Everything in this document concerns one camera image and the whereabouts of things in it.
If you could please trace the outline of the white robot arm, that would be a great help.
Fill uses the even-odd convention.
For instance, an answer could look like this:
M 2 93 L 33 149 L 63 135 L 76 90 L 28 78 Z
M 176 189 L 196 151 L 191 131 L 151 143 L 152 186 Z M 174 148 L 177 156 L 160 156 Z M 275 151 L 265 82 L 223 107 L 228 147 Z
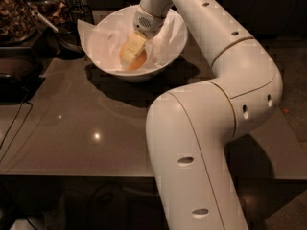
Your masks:
M 133 26 L 154 37 L 177 8 L 214 77 L 151 105 L 147 144 L 170 230 L 248 230 L 224 147 L 266 122 L 282 78 L 260 43 L 215 0 L 141 0 Z

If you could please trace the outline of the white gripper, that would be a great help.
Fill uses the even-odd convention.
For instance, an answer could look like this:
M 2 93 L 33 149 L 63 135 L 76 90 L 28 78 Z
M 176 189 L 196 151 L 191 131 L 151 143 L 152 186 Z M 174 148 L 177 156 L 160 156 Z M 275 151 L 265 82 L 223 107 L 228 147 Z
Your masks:
M 147 39 L 151 39 L 159 34 L 164 25 L 165 18 L 165 14 L 138 5 L 133 18 L 135 32 L 130 34 L 128 40 L 123 45 L 126 45 L 135 53 L 141 52 L 145 49 Z

